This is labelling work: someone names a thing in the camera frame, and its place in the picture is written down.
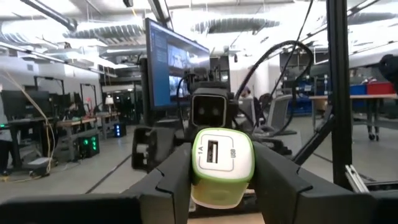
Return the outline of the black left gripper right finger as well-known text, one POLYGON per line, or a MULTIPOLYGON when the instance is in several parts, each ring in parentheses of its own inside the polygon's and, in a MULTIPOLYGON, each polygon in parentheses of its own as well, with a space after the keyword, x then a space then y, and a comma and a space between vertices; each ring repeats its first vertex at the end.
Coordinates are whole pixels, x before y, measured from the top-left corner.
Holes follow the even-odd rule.
POLYGON ((251 183, 266 224, 398 224, 398 191, 354 193, 253 146, 251 183))

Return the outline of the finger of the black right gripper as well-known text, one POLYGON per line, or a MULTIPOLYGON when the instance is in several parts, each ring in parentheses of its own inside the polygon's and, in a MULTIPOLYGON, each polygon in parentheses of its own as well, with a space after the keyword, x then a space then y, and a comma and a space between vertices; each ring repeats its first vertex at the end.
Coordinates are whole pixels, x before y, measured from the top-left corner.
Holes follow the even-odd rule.
POLYGON ((139 126, 134 131, 131 167, 150 172, 174 151, 175 129, 139 126))
POLYGON ((291 156, 292 151, 284 145, 284 142, 279 139, 274 138, 265 138, 265 137, 253 137, 254 141, 257 141, 269 149, 273 150, 274 152, 283 155, 283 156, 291 156))

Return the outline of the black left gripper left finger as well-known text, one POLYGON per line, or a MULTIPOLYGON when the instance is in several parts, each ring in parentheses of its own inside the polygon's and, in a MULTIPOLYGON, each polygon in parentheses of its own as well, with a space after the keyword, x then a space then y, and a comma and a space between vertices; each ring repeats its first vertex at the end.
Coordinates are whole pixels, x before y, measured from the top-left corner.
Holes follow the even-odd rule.
POLYGON ((191 147, 118 194, 18 197, 0 203, 0 224, 187 224, 191 147))

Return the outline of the green white USB charger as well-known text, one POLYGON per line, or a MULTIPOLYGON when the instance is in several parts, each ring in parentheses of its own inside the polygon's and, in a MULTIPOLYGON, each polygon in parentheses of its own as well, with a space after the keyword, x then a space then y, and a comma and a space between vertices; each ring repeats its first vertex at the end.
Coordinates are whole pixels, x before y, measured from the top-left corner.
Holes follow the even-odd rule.
POLYGON ((241 131, 205 128, 192 146, 192 200, 202 207, 236 207, 254 174, 252 141, 241 131))

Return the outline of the grey office chair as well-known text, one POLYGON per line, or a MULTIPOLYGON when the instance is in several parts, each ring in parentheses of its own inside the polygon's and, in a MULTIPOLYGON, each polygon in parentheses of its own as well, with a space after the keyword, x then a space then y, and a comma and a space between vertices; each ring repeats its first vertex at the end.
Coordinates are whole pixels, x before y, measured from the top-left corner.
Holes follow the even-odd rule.
POLYGON ((279 95, 273 99, 267 117, 268 134, 270 136, 273 136, 285 125, 288 105, 291 99, 292 95, 279 95))

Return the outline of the computer tower blue lights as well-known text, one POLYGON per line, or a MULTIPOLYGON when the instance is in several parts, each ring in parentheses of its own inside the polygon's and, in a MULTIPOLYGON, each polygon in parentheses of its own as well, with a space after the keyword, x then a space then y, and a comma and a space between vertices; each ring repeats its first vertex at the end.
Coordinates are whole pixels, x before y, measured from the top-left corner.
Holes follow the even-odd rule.
POLYGON ((114 124, 114 137, 121 138, 126 135, 126 125, 124 123, 114 124))

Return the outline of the person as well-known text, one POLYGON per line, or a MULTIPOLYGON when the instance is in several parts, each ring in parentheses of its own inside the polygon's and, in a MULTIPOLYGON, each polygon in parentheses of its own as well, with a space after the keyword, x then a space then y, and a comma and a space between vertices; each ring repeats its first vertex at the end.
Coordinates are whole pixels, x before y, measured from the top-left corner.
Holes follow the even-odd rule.
MULTIPOLYGON (((0 127, 7 123, 7 116, 4 114, 4 104, 0 90, 0 127)), ((0 175, 7 176, 9 155, 12 152, 12 137, 8 129, 0 130, 0 175)))
POLYGON ((248 86, 246 86, 239 97, 240 108, 247 114, 248 120, 253 124, 263 116, 259 100, 252 96, 248 86))

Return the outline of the small table lamp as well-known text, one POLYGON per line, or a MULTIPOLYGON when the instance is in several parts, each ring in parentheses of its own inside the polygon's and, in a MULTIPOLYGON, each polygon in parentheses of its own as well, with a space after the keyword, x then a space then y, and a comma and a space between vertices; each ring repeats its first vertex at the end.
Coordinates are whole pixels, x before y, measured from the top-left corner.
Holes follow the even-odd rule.
POLYGON ((114 99, 113 99, 113 97, 111 96, 111 95, 108 95, 106 98, 105 98, 105 105, 107 106, 107 108, 108 108, 108 111, 109 111, 109 114, 111 114, 112 113, 112 111, 113 111, 113 109, 112 109, 112 107, 113 107, 113 105, 114 105, 114 99))

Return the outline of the computer tower green lights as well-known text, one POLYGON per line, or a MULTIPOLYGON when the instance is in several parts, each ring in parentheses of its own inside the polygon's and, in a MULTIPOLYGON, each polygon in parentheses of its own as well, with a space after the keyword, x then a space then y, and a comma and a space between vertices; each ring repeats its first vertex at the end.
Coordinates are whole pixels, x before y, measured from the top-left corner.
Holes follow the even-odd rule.
POLYGON ((91 158, 100 153, 99 136, 78 138, 78 152, 81 159, 91 158))

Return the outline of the flat computer monitor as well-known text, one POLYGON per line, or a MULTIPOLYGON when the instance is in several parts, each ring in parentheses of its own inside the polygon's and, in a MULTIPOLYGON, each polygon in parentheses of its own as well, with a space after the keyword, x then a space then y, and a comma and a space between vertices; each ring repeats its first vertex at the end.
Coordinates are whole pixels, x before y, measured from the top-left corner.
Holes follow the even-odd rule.
POLYGON ((141 85, 144 121, 152 126, 158 120, 177 116, 189 105, 189 73, 206 75, 210 51, 152 19, 145 19, 146 57, 141 59, 141 85))

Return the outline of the silver aluminium extrusion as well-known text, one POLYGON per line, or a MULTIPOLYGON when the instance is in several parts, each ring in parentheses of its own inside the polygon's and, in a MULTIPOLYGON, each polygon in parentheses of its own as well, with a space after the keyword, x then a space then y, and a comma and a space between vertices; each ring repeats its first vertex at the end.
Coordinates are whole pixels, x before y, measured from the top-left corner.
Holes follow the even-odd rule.
POLYGON ((354 192, 369 193, 368 188, 353 165, 345 165, 345 175, 354 192))

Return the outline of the wooden workbench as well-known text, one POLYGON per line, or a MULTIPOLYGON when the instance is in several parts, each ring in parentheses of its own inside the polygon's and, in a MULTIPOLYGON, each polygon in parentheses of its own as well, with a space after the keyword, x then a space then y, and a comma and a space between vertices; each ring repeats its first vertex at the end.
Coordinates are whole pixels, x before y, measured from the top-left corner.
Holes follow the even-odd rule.
POLYGON ((69 151, 69 159, 73 161, 75 159, 75 148, 73 142, 80 137, 87 137, 98 134, 98 124, 96 118, 83 118, 79 120, 66 120, 66 121, 59 121, 57 123, 58 128, 63 128, 67 135, 62 138, 62 140, 66 140, 68 151, 69 151), (74 133, 73 127, 84 125, 86 126, 89 123, 93 123, 93 129, 85 130, 80 133, 74 133))

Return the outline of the blue storage bin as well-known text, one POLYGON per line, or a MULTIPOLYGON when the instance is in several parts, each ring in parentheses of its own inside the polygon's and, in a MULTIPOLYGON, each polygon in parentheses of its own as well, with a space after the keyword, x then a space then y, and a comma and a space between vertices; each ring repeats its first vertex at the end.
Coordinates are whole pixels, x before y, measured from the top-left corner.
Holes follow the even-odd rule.
POLYGON ((350 86, 350 95, 366 95, 367 84, 357 84, 350 86))

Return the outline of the long wooden table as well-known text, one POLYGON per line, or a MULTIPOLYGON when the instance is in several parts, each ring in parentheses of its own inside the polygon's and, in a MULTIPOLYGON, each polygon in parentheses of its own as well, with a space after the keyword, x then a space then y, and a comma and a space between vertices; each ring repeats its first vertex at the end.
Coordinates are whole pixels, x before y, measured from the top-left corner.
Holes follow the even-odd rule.
MULTIPOLYGON (((318 131, 318 126, 316 124, 316 106, 315 103, 318 101, 324 102, 326 105, 326 110, 330 104, 331 94, 329 95, 316 95, 310 96, 309 99, 312 102, 312 128, 313 132, 318 131)), ((398 130, 398 121, 386 121, 379 119, 379 110, 381 100, 398 100, 398 95, 396 94, 386 94, 386 95, 351 95, 350 103, 353 100, 362 100, 365 102, 365 118, 360 118, 359 121, 354 120, 354 113, 351 113, 351 127, 354 125, 365 125, 367 127, 368 138, 371 141, 379 141, 380 139, 380 129, 394 129, 398 130)))

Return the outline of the red storage bin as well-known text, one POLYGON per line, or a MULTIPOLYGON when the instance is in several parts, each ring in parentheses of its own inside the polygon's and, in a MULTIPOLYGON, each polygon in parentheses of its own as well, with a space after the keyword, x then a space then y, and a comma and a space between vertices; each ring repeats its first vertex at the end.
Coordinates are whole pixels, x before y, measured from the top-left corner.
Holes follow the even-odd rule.
POLYGON ((393 84, 389 82, 371 82, 366 86, 368 95, 389 95, 395 93, 393 84))

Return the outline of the dark desk monitor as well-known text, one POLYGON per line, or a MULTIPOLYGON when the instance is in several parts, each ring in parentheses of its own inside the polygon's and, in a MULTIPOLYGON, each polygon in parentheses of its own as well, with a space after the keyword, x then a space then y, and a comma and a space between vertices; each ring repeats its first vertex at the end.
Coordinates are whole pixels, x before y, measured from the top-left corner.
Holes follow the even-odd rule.
MULTIPOLYGON (((50 94, 47 91, 27 91, 27 94, 36 102, 39 108, 46 116, 52 113, 52 107, 49 101, 50 94)), ((22 118, 38 118, 40 112, 26 98, 21 91, 4 90, 0 93, 4 113, 8 120, 22 118)))

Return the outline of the black aluminium table frame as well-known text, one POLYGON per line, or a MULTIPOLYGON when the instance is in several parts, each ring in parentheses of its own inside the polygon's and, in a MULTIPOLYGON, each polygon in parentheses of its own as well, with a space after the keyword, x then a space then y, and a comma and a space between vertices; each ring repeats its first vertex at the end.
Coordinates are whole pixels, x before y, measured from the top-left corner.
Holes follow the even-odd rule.
MULTIPOLYGON (((326 0, 329 68, 331 76, 331 114, 324 131, 331 133, 333 182, 352 190, 345 175, 345 165, 352 165, 351 103, 349 88, 348 25, 346 0, 326 0)), ((398 181, 365 184, 377 192, 386 191, 398 197, 398 181)))

